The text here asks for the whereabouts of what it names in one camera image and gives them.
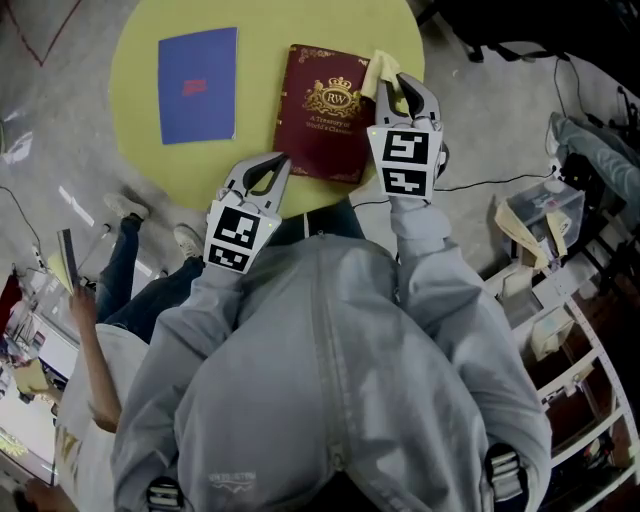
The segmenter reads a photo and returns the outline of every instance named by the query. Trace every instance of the white shirt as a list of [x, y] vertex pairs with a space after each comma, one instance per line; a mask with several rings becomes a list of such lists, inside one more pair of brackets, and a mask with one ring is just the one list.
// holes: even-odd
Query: white shirt
[[[148, 345], [124, 329], [96, 326], [120, 403], [124, 405]], [[79, 512], [113, 512], [111, 452], [115, 434], [93, 421], [91, 387], [83, 349], [65, 389], [56, 423], [58, 482]]]

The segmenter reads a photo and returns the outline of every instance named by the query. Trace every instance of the blue book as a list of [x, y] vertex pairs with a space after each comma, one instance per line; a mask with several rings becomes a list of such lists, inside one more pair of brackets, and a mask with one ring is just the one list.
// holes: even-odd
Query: blue book
[[235, 138], [238, 29], [160, 41], [158, 99], [163, 144]]

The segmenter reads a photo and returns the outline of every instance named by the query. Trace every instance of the desk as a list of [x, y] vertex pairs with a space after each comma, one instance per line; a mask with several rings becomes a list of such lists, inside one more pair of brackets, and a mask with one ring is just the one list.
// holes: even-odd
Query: desk
[[[158, 111], [158, 41], [238, 27], [236, 138], [163, 146]], [[118, 149], [177, 204], [206, 210], [231, 167], [271, 151], [282, 80], [292, 44], [373, 56], [393, 55], [424, 74], [422, 40], [406, 0], [141, 0], [111, 68]], [[363, 184], [373, 175], [369, 169]], [[283, 217], [333, 204], [354, 186], [291, 176]]]

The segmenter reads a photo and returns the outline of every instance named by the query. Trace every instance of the concrete floor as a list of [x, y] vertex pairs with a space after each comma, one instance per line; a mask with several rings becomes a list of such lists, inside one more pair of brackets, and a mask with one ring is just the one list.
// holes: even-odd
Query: concrete floor
[[[424, 0], [410, 3], [419, 9]], [[100, 225], [116, 221], [103, 205], [102, 195], [127, 190], [153, 209], [141, 233], [141, 261], [154, 271], [173, 271], [182, 258], [172, 227], [186, 222], [204, 230], [203, 212], [172, 204], [123, 159], [116, 149], [108, 102], [111, 58], [136, 4], [137, 0], [83, 2], [43, 68], [31, 59], [9, 20], [0, 23], [0, 119], [11, 148], [9, 155], [0, 158], [0, 185], [10, 187], [22, 203], [45, 255], [56, 250], [56, 230], [70, 227], [81, 259]], [[41, 2], [30, 5], [37, 5], [39, 14], [30, 26], [29, 13], [22, 13], [28, 34], [36, 32], [46, 15]], [[58, 7], [56, 3], [50, 8]], [[451, 150], [449, 168], [438, 185], [546, 174], [547, 122], [549, 114], [559, 109], [553, 83], [555, 62], [512, 64], [487, 51], [484, 64], [473, 64], [439, 17], [422, 32], [425, 83], [440, 99], [445, 141]], [[38, 49], [46, 47], [43, 41], [36, 43]], [[602, 119], [615, 115], [616, 84], [587, 63], [576, 65], [587, 110]], [[561, 65], [558, 78], [567, 110], [578, 114], [572, 71]], [[503, 257], [490, 219], [494, 202], [535, 182], [523, 179], [436, 195], [435, 203], [449, 215], [454, 238], [474, 268], [489, 269]], [[377, 183], [358, 191], [352, 200], [354, 204], [382, 200]], [[93, 227], [74, 211], [74, 205], [94, 219]], [[357, 211], [368, 237], [395, 251], [388, 205], [363, 206]], [[34, 266], [33, 236], [3, 191], [0, 219], [0, 276], [9, 272], [12, 262], [20, 268]], [[99, 245], [96, 257], [84, 269], [87, 273], [99, 271], [111, 245]]]

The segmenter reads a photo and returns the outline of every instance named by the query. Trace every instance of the red book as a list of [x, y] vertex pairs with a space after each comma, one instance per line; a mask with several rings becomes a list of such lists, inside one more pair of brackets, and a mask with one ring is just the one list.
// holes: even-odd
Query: red book
[[289, 48], [274, 151], [291, 157], [292, 174], [360, 183], [375, 123], [375, 103], [360, 95], [368, 65], [348, 53]]

